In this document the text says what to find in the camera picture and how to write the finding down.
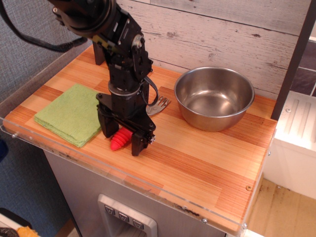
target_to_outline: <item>wooden countertop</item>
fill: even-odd
[[[110,150],[100,131],[77,148],[34,122],[34,114],[75,83],[109,93],[109,72],[95,65],[93,48],[84,51],[38,91],[8,114],[3,125],[33,144],[71,159],[194,218],[231,234],[243,224],[274,135],[270,116],[275,101],[256,96],[244,118],[221,132],[205,132],[182,118],[173,94],[179,73],[153,67],[150,78],[171,104],[152,117],[156,141],[138,157],[131,144]]]

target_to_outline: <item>metal bowl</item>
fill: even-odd
[[[196,68],[182,74],[174,93],[184,119],[205,131],[221,131],[238,123],[255,96],[246,77],[220,67]]]

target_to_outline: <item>red rubber object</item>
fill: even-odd
[[[119,131],[114,134],[114,137],[111,140],[111,150],[115,151],[128,142],[132,137],[132,132],[127,128],[122,127]]]

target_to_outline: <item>dark metal frame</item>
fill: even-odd
[[[313,30],[315,20],[316,20],[316,0],[311,0],[311,4],[308,9],[303,27],[301,29],[301,33],[297,40],[294,53],[292,55],[292,59],[288,66],[281,90],[276,100],[276,105],[271,116],[272,119],[278,120],[281,115],[283,106],[285,104],[286,98],[288,96],[291,85],[293,83],[296,71],[301,62],[301,58],[303,56],[307,42]]]

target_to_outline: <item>green cloth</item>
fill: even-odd
[[[100,129],[97,92],[80,84],[65,91],[34,120],[77,147],[82,147]]]

